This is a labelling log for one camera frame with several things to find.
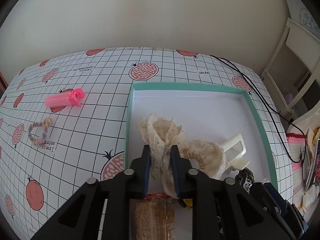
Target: metal screw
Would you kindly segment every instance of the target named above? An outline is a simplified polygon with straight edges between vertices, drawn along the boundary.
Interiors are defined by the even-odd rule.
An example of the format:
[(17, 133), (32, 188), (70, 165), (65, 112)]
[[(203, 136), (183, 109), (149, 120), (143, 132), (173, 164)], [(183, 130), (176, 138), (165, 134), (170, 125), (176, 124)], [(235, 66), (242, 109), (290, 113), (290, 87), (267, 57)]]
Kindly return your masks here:
[(132, 174), (134, 174), (134, 170), (133, 169), (126, 169), (126, 170), (124, 170), (124, 174), (125, 175), (132, 175)]
[(97, 179), (96, 179), (96, 178), (94, 178), (94, 177), (87, 178), (87, 183), (88, 183), (88, 184), (95, 184), (95, 183), (96, 183), (96, 181), (97, 181)]
[(197, 169), (190, 169), (189, 171), (190, 175), (197, 175), (198, 174), (198, 170)]
[(226, 178), (225, 182), (229, 185), (234, 185), (236, 181), (233, 178)]

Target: cream lace cloth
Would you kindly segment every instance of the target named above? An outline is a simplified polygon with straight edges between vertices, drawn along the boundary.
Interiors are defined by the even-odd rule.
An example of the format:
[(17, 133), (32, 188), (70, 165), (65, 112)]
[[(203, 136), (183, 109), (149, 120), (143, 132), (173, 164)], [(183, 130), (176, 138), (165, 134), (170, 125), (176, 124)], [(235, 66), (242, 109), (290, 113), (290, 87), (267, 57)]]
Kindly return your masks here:
[(199, 163), (199, 170), (210, 178), (220, 179), (227, 169), (227, 159), (224, 151), (218, 144), (206, 140), (193, 140), (189, 143), (182, 131), (182, 125), (176, 126), (171, 121), (155, 114), (144, 118), (137, 123), (142, 139), (151, 150), (151, 177), (161, 179), (164, 191), (176, 198), (170, 165), (170, 148), (177, 145), (180, 156), (186, 159), (195, 159)]

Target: white box tray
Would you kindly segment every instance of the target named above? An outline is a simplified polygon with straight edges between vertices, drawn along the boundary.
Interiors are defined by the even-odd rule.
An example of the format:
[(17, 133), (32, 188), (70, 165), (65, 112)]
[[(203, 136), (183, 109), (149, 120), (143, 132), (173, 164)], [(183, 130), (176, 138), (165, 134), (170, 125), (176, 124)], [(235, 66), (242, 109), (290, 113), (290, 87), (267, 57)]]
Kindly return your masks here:
[[(244, 90), (195, 83), (138, 83), (130, 93), (126, 167), (139, 158), (145, 142), (136, 123), (150, 113), (182, 125), (188, 140), (206, 139), (218, 144), (241, 133), (246, 146), (244, 158), (255, 181), (268, 179), (277, 188), (276, 169), (271, 148), (259, 114)], [(221, 179), (235, 177), (238, 171)], [(150, 179), (149, 193), (162, 192), (161, 182)], [(176, 239), (191, 239), (192, 212), (175, 205)]]

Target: black cable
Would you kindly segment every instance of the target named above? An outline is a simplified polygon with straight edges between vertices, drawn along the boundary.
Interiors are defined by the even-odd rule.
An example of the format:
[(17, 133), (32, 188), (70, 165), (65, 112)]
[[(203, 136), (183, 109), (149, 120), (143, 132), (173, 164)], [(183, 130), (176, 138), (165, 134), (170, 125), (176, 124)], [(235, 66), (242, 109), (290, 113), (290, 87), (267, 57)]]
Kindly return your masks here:
[[(271, 120), (272, 120), (272, 122), (273, 122), (273, 124), (274, 124), (274, 126), (275, 126), (275, 128), (276, 128), (277, 134), (278, 134), (278, 136), (279, 136), (279, 138), (280, 138), (280, 140), (281, 140), (281, 143), (283, 144), (283, 147), (284, 147), (284, 149), (285, 149), (285, 151), (286, 151), (289, 159), (290, 159), (293, 163), (299, 163), (299, 162), (301, 162), (301, 164), (303, 164), (304, 159), (305, 159), (305, 157), (306, 157), (306, 150), (307, 150), (307, 139), (306, 139), (306, 136), (305, 136), (304, 132), (303, 132), (299, 127), (297, 127), (296, 125), (294, 125), (291, 121), (287, 120), (284, 116), (282, 116), (282, 115), (279, 114), (276, 110), (274, 110), (274, 109), (269, 105), (269, 103), (265, 100), (265, 98), (264, 98), (263, 95), (260, 93), (259, 89), (255, 86), (255, 84), (252, 82), (252, 80), (251, 80), (250, 78), (248, 78), (247, 75), (243, 74), (243, 73), (238, 69), (238, 67), (237, 67), (236, 65), (234, 65), (231, 61), (229, 61), (229, 60), (227, 60), (227, 59), (225, 59), (225, 58), (218, 58), (218, 57), (213, 56), (213, 55), (210, 55), (210, 56), (216, 58), (216, 59), (219, 60), (221, 63), (227, 65), (229, 68), (231, 68), (231, 69), (233, 69), (233, 70), (235, 70), (235, 71), (237, 71), (238, 73), (241, 74), (242, 78), (248, 83), (248, 85), (251, 87), (251, 89), (258, 95), (258, 97), (260, 98), (261, 102), (264, 104), (265, 108), (267, 109), (267, 111), (268, 111), (268, 113), (269, 113), (269, 115), (270, 115), (270, 117), (271, 117)], [(229, 64), (227, 64), (226, 62), (224, 62), (224, 61), (222, 61), (222, 60), (225, 60), (225, 61), (227, 61), (228, 63), (232, 64), (232, 65), (234, 66), (234, 68), (231, 67)], [(277, 115), (279, 115), (279, 117), (281, 117), (282, 119), (284, 119), (289, 125), (292, 125), (293, 127), (297, 128), (297, 129), (303, 134), (303, 136), (304, 136), (304, 142), (305, 142), (305, 144), (304, 144), (304, 148), (305, 148), (305, 149), (304, 149), (304, 156), (303, 156), (303, 158), (302, 158), (302, 153), (300, 153), (299, 161), (294, 161), (294, 160), (291, 158), (291, 156), (290, 156), (290, 154), (289, 154), (289, 152), (288, 152), (288, 150), (287, 150), (287, 147), (285, 146), (284, 141), (282, 140), (282, 137), (281, 137), (281, 134), (280, 134), (280, 132), (279, 132), (279, 130), (278, 130), (278, 127), (277, 127), (277, 125), (276, 125), (276, 122), (275, 122), (275, 120), (273, 119), (273, 116), (271, 115), (271, 112), (269, 111), (268, 108), (270, 108), (274, 113), (276, 113)]]

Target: pomegranate print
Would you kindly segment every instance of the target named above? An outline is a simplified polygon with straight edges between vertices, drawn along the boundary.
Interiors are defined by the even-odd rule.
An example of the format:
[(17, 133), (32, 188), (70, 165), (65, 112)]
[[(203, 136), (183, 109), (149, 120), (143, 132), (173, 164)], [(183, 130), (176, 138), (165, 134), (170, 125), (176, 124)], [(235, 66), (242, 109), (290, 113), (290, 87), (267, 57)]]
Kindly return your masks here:
[(9, 195), (5, 196), (5, 205), (7, 207), (9, 214), (12, 215), (12, 217), (13, 217), (14, 216), (14, 206), (13, 206), (12, 200), (9, 197)]
[(106, 179), (112, 179), (119, 172), (124, 170), (124, 152), (119, 152), (111, 157), (111, 152), (105, 152), (105, 157), (108, 158), (107, 163), (104, 165), (101, 171), (101, 181)]
[(188, 56), (188, 57), (195, 57), (195, 58), (197, 58), (197, 55), (198, 55), (198, 53), (191, 52), (191, 51), (187, 51), (187, 50), (178, 50), (178, 49), (176, 49), (176, 51), (177, 51), (179, 54), (181, 54), (181, 55), (183, 55), (183, 56)]
[(237, 88), (241, 88), (245, 91), (247, 91), (250, 94), (251, 87), (247, 83), (247, 81), (244, 80), (243, 77), (235, 76), (232, 78), (232, 83), (235, 85)]
[(57, 69), (57, 68), (54, 68), (53, 70), (50, 70), (47, 74), (45, 74), (43, 76), (42, 82), (46, 82), (47, 83), (50, 78), (52, 78), (55, 74), (57, 74), (58, 70), (59, 69)]
[(15, 102), (13, 103), (13, 108), (16, 108), (18, 106), (18, 104), (21, 102), (22, 98), (24, 96), (24, 93), (20, 94), (17, 99), (15, 100)]
[(27, 79), (24, 78), (21, 80), (21, 82), (19, 83), (18, 87), (17, 87), (17, 90), (23, 85), (23, 83), (26, 81)]
[[(70, 92), (70, 91), (72, 91), (72, 90), (73, 90), (72, 88), (65, 89), (65, 90), (60, 90), (59, 93), (67, 93), (67, 92)], [(51, 107), (50, 110), (51, 110), (51, 112), (56, 113), (56, 112), (61, 111), (61, 110), (64, 109), (65, 107), (66, 107), (66, 106), (54, 106), (54, 107)]]
[(133, 68), (130, 69), (129, 76), (133, 80), (144, 81), (152, 78), (158, 73), (158, 66), (153, 63), (139, 63), (132, 64)]
[(42, 208), (44, 204), (44, 195), (39, 182), (34, 179), (31, 179), (31, 176), (28, 177), (28, 184), (26, 187), (26, 197), (30, 207), (38, 211)]
[(92, 49), (92, 50), (88, 50), (87, 51), (87, 56), (93, 56), (97, 53), (99, 53), (100, 51), (103, 51), (104, 49)]
[(18, 76), (20, 76), (20, 74), (21, 74), (24, 70), (25, 70), (25, 68), (24, 68), (24, 69), (22, 69), (22, 70), (20, 70), (20, 72), (19, 72), (19, 75), (18, 75)]
[(49, 60), (45, 60), (45, 61), (41, 62), (40, 65), (39, 65), (39, 67), (43, 67), (45, 64), (47, 64), (48, 61), (49, 61)]
[(17, 126), (17, 128), (14, 130), (12, 135), (12, 143), (14, 144), (14, 148), (17, 147), (18, 142), (21, 140), (23, 132), (24, 132), (24, 125), (23, 123), (21, 123)]
[(4, 96), (4, 98), (2, 99), (2, 101), (1, 101), (1, 106), (3, 105), (3, 103), (4, 103), (4, 101), (5, 101), (6, 98), (7, 98), (7, 96)]

